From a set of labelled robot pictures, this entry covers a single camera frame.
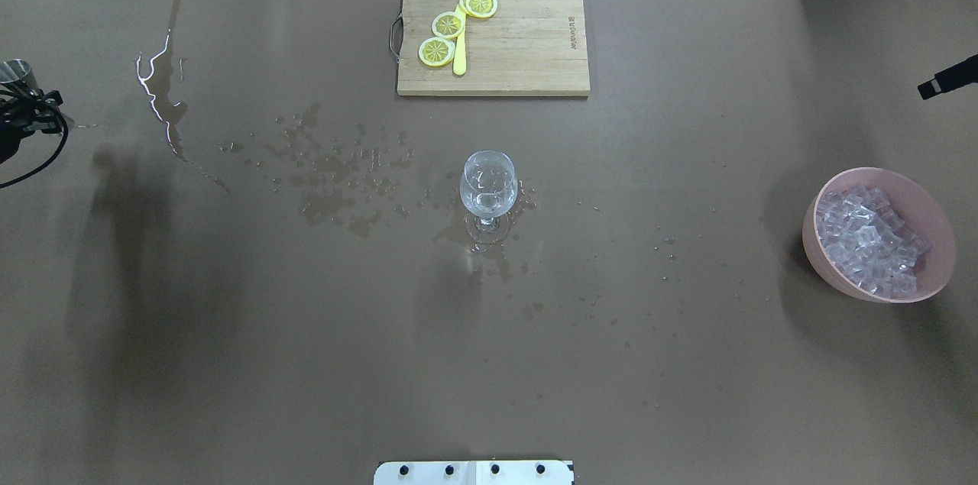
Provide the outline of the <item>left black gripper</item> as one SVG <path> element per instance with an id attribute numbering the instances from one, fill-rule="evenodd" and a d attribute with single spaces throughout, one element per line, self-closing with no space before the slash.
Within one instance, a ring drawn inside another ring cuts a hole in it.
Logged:
<path id="1" fill-rule="evenodd" d="M 21 141 L 36 132 L 63 134 L 63 97 L 58 89 L 3 89 L 1 163 L 15 156 Z"/>

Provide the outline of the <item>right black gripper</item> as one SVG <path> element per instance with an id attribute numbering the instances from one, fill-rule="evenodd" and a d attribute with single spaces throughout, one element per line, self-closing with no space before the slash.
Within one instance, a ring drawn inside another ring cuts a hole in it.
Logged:
<path id="1" fill-rule="evenodd" d="M 960 63 L 951 65 L 946 70 L 942 70 L 933 77 L 918 85 L 918 94 L 923 101 L 932 99 L 933 96 L 947 94 L 954 89 L 958 89 L 977 82 L 977 60 L 978 54 L 961 60 Z"/>

